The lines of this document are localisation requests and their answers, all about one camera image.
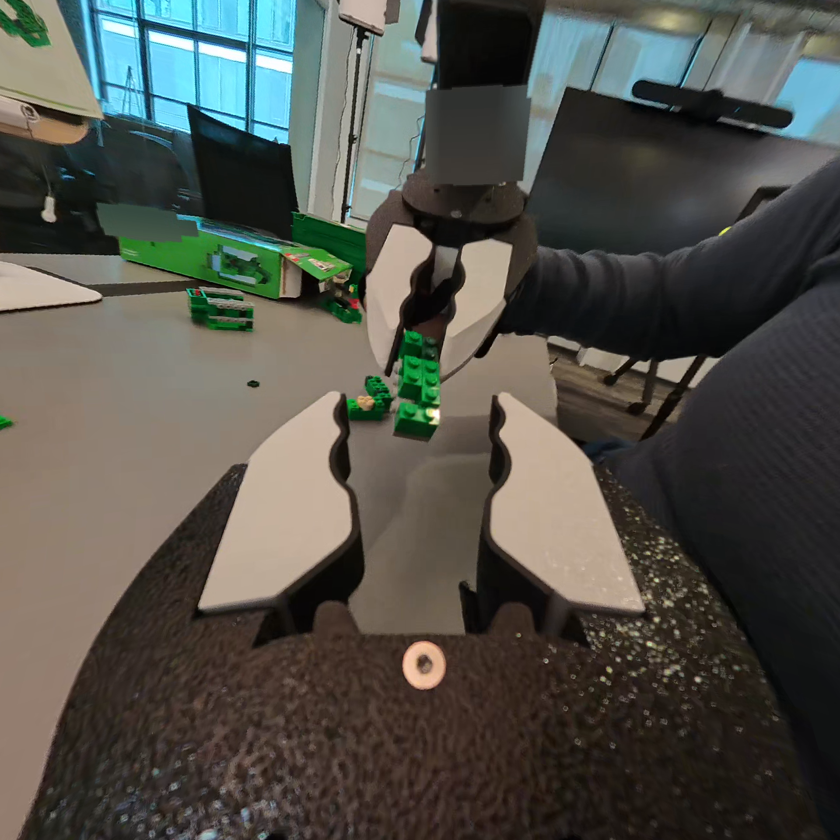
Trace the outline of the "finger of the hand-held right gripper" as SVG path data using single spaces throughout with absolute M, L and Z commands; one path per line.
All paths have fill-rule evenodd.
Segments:
M 384 376 L 392 374 L 410 300 L 433 267 L 434 244 L 414 227 L 393 225 L 365 282 L 367 338 Z
M 506 306 L 513 247 L 496 239 L 465 245 L 456 267 L 463 282 L 455 292 L 439 354 L 440 381 L 446 382 L 473 359 Z

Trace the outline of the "green zigzag brick assembly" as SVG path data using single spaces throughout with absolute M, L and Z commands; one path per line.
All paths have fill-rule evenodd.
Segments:
M 440 425 L 439 347 L 435 339 L 407 330 L 397 355 L 394 435 L 430 440 Z

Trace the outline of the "green brick with tan stud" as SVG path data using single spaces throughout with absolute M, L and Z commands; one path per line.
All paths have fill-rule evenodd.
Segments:
M 379 375 L 368 375 L 364 391 L 346 401 L 349 420 L 379 422 L 391 411 L 393 393 L 390 385 Z

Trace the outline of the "green and grey brick assembly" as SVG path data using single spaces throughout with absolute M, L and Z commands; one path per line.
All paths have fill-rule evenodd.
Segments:
M 185 290 L 190 319 L 209 329 L 252 332 L 254 308 L 239 290 L 193 287 Z

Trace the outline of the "grey desk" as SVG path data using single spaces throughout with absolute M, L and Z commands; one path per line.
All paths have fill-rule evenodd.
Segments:
M 2 838 L 16 838 L 88 649 L 134 576 L 278 426 L 374 373 L 361 325 L 255 301 L 252 333 L 191 323 L 173 275 L 104 255 L 3 255 L 115 296 L 2 315 Z M 257 380 L 259 388 L 248 388 Z M 354 424 L 350 483 L 371 634 L 461 634 L 489 489 L 488 412 L 509 392 L 555 420 L 544 339 L 502 336 L 444 384 L 427 443 Z

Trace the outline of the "green and black brick figure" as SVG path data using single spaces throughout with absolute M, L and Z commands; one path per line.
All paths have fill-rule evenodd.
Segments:
M 318 305 L 341 322 L 355 324 L 362 321 L 359 286 L 353 280 L 351 270 L 340 272 L 324 282 Z

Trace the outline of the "green plastic bin stack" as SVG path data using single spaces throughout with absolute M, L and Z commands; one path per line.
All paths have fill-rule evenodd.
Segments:
M 354 266 L 365 265 L 363 228 L 294 212 L 291 214 L 291 236 L 299 245 L 325 250 Z

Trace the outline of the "black tripod stand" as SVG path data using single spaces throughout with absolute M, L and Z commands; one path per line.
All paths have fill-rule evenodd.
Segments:
M 364 45 L 372 36 L 382 36 L 387 23 L 386 1 L 339 1 L 339 20 L 352 29 L 349 50 L 347 92 L 344 103 L 350 105 L 346 152 L 344 155 L 343 186 L 340 223 L 345 224 L 350 213 L 350 185 L 354 151 L 358 141 L 358 111 L 361 88 L 361 69 Z

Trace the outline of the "green brick set box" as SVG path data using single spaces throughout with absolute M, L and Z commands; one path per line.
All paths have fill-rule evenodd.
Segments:
M 119 237 L 121 258 L 270 300 L 298 299 L 351 280 L 352 265 L 322 248 L 289 244 L 202 217 L 177 219 L 187 232 L 179 240 Z

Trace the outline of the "black mesh office chair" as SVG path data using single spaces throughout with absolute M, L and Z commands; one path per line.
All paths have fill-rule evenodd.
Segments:
M 187 106 L 205 218 L 291 241 L 299 210 L 291 147 Z

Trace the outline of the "person's torso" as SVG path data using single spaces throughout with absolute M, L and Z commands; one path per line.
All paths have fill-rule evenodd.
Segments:
M 713 311 L 644 351 L 722 357 L 610 468 L 727 600 L 838 838 L 838 282 L 754 322 Z

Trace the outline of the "black video bar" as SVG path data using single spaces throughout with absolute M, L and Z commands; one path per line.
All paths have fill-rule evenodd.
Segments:
M 788 128 L 794 114 L 786 108 L 726 96 L 719 89 L 695 90 L 670 86 L 652 80 L 637 80 L 632 86 L 634 98 L 676 109 L 705 123 L 729 120 L 774 130 Z

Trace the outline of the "large paned window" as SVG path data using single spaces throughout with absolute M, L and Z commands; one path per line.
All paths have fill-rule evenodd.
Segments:
M 189 131 L 187 110 L 288 142 L 294 1 L 87 1 L 103 109 Z

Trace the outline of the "instruction booklet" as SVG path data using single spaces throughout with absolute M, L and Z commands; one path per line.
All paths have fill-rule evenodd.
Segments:
M 1 2 L 1 94 L 73 117 L 102 117 L 57 1 Z

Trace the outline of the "large dark wall screen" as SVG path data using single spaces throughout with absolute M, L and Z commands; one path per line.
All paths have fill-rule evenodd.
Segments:
M 543 247 L 666 255 L 719 235 L 760 191 L 790 187 L 837 155 L 567 87 L 527 212 Z

